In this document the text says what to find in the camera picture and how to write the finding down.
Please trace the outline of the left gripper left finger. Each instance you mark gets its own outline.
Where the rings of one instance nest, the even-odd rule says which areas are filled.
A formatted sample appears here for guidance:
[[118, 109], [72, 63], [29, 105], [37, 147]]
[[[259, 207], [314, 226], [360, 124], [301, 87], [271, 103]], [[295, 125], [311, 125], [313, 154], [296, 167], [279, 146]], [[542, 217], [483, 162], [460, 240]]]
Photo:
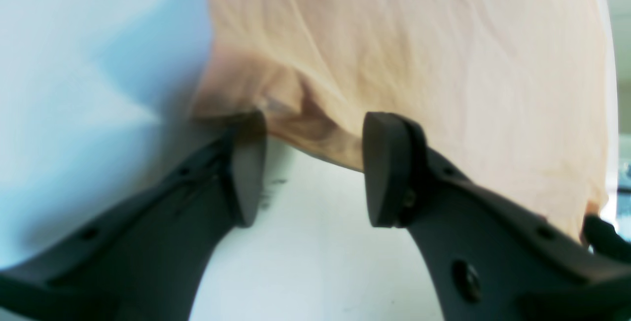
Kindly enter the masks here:
[[186, 321], [215, 247], [253, 225], [263, 186], [264, 115], [223, 135], [159, 184], [1, 272], [1, 307], [35, 321]]

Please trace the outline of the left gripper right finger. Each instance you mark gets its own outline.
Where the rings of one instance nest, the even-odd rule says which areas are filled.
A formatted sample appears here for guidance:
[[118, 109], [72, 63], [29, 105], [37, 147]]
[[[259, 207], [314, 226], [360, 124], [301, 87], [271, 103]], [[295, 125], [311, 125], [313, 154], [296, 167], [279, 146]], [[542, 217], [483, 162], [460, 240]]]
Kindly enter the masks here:
[[370, 222], [412, 236], [445, 320], [630, 319], [630, 244], [608, 222], [584, 218], [588, 251], [472, 182], [397, 114], [368, 112], [362, 149]]

